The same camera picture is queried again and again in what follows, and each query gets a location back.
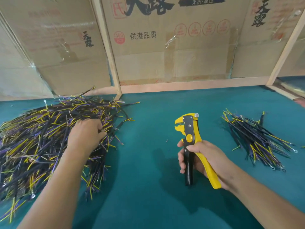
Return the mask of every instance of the large wire pile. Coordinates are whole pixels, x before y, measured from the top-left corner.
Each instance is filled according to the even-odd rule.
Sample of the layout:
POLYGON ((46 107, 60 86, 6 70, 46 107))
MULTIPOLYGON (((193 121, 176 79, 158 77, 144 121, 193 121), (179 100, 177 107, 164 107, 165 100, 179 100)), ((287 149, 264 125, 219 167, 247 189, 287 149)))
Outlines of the large wire pile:
POLYGON ((224 111, 223 115, 222 118, 228 122, 230 133, 238 146, 235 149, 243 147, 253 165, 258 160, 273 170, 286 172, 275 153, 289 157, 290 152, 297 153, 298 151, 291 147, 294 146, 292 143, 276 137, 263 127, 265 112, 258 121, 233 114, 228 110, 224 111))
POLYGON ((113 139, 121 143, 115 132, 125 121, 133 119, 122 109, 130 104, 83 94, 62 97, 58 104, 30 110, 0 127, 0 200, 12 200, 12 207, 0 221, 9 217, 11 222, 15 211, 44 188, 67 147, 71 128, 79 119, 98 118, 107 132, 90 155, 81 177, 87 185, 86 198, 92 199, 92 193, 100 191, 107 169, 105 155, 110 147, 115 147, 111 145, 113 139), (126 119, 114 126, 118 117, 126 119))

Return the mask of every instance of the teal mat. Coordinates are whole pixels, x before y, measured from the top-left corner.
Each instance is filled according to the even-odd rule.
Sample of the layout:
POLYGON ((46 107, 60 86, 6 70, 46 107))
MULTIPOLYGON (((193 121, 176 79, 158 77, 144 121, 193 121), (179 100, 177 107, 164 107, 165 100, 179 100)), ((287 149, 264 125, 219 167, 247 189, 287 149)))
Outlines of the teal mat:
MULTIPOLYGON (((214 190, 208 180, 196 173, 196 184, 184 186, 179 173, 174 121, 183 114, 199 113, 203 139, 219 146, 239 167, 305 212, 305 150, 291 159, 278 156, 286 173, 273 171, 245 160, 226 131, 222 111, 228 108, 258 119, 266 111, 265 127, 298 146, 305 145, 305 109, 293 101, 261 87, 238 87, 178 92, 125 94, 129 117, 117 136, 124 143, 109 151, 101 194, 86 202, 80 191, 74 228, 262 228, 231 193, 214 190)), ((25 108, 44 105, 43 100, 0 102, 0 122, 18 116, 25 108)), ((5 212, 8 205, 0 205, 5 212)), ((0 228, 16 228, 30 205, 17 212, 15 221, 0 228)))

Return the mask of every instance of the wire stripper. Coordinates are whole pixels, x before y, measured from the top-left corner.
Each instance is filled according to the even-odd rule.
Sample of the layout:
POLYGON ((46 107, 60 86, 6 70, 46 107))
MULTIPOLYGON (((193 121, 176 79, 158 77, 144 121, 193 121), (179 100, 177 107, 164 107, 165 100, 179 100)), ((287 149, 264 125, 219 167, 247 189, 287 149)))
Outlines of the wire stripper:
POLYGON ((175 126, 175 129, 185 136, 185 138, 182 139, 184 144, 184 162, 186 165, 185 185, 191 186, 193 184, 194 158, 195 155, 197 155, 202 164, 204 165, 212 187, 214 189, 219 189, 221 188, 221 184, 218 180, 217 174, 215 173, 205 156, 202 153, 190 152, 186 148, 188 145, 193 145, 196 142, 202 141, 199 134, 198 117, 198 113, 188 113, 175 120, 175 124, 179 124, 178 126, 175 126))

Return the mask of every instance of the yellow knob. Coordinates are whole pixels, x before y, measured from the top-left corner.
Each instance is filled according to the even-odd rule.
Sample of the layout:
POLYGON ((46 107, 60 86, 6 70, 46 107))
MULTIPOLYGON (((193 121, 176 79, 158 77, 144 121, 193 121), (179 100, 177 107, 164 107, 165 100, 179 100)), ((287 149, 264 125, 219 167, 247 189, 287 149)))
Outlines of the yellow knob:
POLYGON ((192 142, 193 141, 193 136, 191 134, 186 135, 186 141, 187 142, 192 142))

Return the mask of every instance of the red circle logo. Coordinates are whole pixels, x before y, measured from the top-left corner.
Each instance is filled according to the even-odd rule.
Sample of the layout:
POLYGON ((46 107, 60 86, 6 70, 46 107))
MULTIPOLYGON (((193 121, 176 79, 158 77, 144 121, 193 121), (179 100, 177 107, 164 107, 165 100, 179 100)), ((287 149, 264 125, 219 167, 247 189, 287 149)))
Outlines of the red circle logo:
POLYGON ((125 35, 123 32, 121 31, 117 31, 114 33, 114 41, 117 43, 117 44, 120 44, 122 45, 124 42, 125 42, 125 35))
POLYGON ((228 19, 224 19, 218 23, 217 32, 219 34, 225 34, 230 29, 230 21, 228 19))
POLYGON ((213 21, 207 21, 204 26, 202 27, 202 33, 204 35, 211 35, 214 33, 216 29, 216 24, 213 21))
POLYGON ((201 32, 201 25, 198 22, 194 22, 189 27, 189 35, 195 37, 201 32))
POLYGON ((186 25, 180 23, 175 28, 175 36, 177 38, 182 38, 186 35, 186 25))

